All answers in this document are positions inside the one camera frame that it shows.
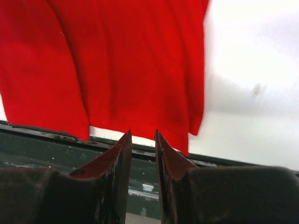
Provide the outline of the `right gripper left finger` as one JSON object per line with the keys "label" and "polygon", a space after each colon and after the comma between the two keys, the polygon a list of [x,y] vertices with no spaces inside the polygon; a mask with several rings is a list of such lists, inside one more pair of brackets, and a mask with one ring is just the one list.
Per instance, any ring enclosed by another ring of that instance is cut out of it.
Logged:
{"label": "right gripper left finger", "polygon": [[126,220],[132,134],[64,174],[53,168],[0,170],[3,224],[123,224]]}

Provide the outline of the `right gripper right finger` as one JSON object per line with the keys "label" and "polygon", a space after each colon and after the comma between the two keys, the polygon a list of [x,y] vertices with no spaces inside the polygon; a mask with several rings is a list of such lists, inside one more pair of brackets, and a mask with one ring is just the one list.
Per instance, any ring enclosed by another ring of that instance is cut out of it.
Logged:
{"label": "right gripper right finger", "polygon": [[287,168],[200,168],[156,132],[163,224],[296,224],[299,178]]}

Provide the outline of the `red t shirt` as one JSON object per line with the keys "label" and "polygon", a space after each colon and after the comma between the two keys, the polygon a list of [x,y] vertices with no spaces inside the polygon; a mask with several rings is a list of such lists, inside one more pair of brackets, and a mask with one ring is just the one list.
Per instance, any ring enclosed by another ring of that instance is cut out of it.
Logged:
{"label": "red t shirt", "polygon": [[7,121],[89,140],[90,127],[188,155],[204,112],[207,0],[3,0]]}

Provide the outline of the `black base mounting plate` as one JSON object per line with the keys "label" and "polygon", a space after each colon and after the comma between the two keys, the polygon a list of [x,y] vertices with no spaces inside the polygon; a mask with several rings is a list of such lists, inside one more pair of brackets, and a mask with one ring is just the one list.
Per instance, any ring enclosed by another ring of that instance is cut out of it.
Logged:
{"label": "black base mounting plate", "polygon": [[[56,168],[68,174],[110,149],[115,140],[92,137],[83,142],[68,135],[0,123],[1,167]],[[155,148],[133,144],[128,213],[159,219]]]}

